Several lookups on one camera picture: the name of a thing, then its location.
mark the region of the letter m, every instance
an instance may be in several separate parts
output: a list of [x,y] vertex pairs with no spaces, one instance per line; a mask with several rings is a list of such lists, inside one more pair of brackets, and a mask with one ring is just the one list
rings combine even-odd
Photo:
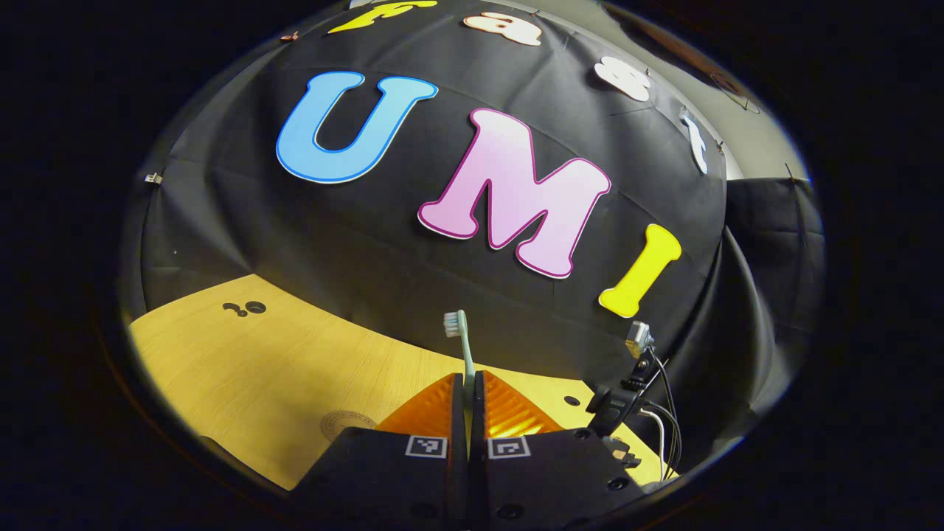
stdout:
[[539,181],[528,126],[491,109],[476,109],[469,118],[477,129],[472,145],[439,200],[420,207],[420,223],[450,238],[471,238],[479,231],[472,213],[488,186],[489,245],[505,247],[543,217],[515,255],[539,273],[566,278],[587,218],[610,191],[609,178],[586,159],[572,159]]

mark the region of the letter u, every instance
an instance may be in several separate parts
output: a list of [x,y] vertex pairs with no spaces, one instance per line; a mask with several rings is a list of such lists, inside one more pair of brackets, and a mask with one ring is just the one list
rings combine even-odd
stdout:
[[354,180],[373,168],[413,105],[430,99],[439,89],[422,79],[386,77],[377,84],[383,92],[354,142],[344,149],[318,145],[318,130],[341,95],[363,83],[356,72],[327,72],[312,77],[308,91],[292,110],[276,142],[279,163],[304,180],[334,184]]

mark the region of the yellow letter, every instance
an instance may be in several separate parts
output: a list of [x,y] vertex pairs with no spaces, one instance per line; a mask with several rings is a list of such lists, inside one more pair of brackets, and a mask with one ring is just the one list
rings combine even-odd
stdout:
[[646,227],[646,246],[616,287],[599,294],[599,304],[620,317],[639,311],[639,301],[668,263],[682,256],[682,246],[671,232],[652,223]]
[[335,27],[329,33],[337,33],[338,31],[344,31],[346,29],[357,29],[358,27],[368,27],[374,24],[374,19],[383,17],[388,19],[390,17],[396,17],[398,14],[405,13],[413,8],[431,8],[435,6],[436,2],[433,0],[417,0],[415,2],[394,2],[392,4],[383,4],[377,6],[365,14],[359,16],[358,18]]
[[534,24],[515,18],[511,15],[499,13],[483,13],[481,17],[465,17],[466,26],[474,27],[489,33],[499,33],[506,39],[528,46],[539,46],[537,37],[541,35],[541,28]]

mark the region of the table surface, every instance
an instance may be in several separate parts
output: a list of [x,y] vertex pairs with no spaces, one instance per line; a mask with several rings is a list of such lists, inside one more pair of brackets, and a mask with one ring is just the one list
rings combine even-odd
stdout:
[[[265,312],[238,317],[222,308],[249,300],[265,304]],[[287,489],[330,444],[336,432],[324,432],[327,416],[352,412],[380,423],[427,385],[464,372],[462,359],[345,321],[257,275],[165,304],[131,323],[130,333],[154,385],[197,435]],[[593,393],[580,380],[476,369],[492,371],[565,429],[592,417],[584,407]],[[336,431],[364,426],[355,415],[330,419]],[[614,437],[642,459],[627,470],[630,477],[641,485],[659,479],[658,455],[625,425]]]

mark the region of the black fabric backdrop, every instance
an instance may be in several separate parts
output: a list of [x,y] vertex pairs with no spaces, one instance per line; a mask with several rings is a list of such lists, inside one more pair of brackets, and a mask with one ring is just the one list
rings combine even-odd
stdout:
[[[597,295],[625,274],[645,244],[645,227],[658,223],[676,235],[683,256],[634,318],[652,326],[669,360],[685,470],[742,434],[800,362],[823,269],[821,235],[809,232],[818,228],[812,195],[792,182],[727,183],[703,124],[709,173],[701,175],[676,98],[653,83],[650,101],[640,103],[593,72],[604,55],[632,58],[498,5],[486,6],[540,26],[542,45],[462,26],[483,5],[441,3],[326,35],[369,8],[353,9],[242,61],[247,66],[194,109],[174,145],[156,147],[149,159],[164,181],[139,184],[146,214],[129,221],[127,254],[140,264],[129,261],[126,275],[138,275],[142,286],[126,297],[129,318],[256,273],[334,315],[450,355],[460,351],[440,317],[463,308],[478,362],[612,382],[628,368],[630,321],[600,307]],[[366,80],[321,128],[319,142],[329,149],[357,135],[382,78],[419,77],[440,92],[417,104],[370,172],[326,186],[288,174],[275,141],[307,81],[332,70]],[[539,177],[574,157],[610,177],[613,189],[594,209],[568,279],[548,279],[515,259],[511,249],[536,226],[492,251],[483,231],[455,241],[417,222],[416,210],[439,197],[467,150],[475,132],[468,114],[479,107],[531,127]],[[752,203],[760,198],[763,210]],[[802,224],[796,212],[807,216]],[[475,216],[487,226],[484,201]],[[794,259],[773,260],[778,253]],[[805,295],[790,297],[798,293]],[[630,423],[652,444],[650,427]]]

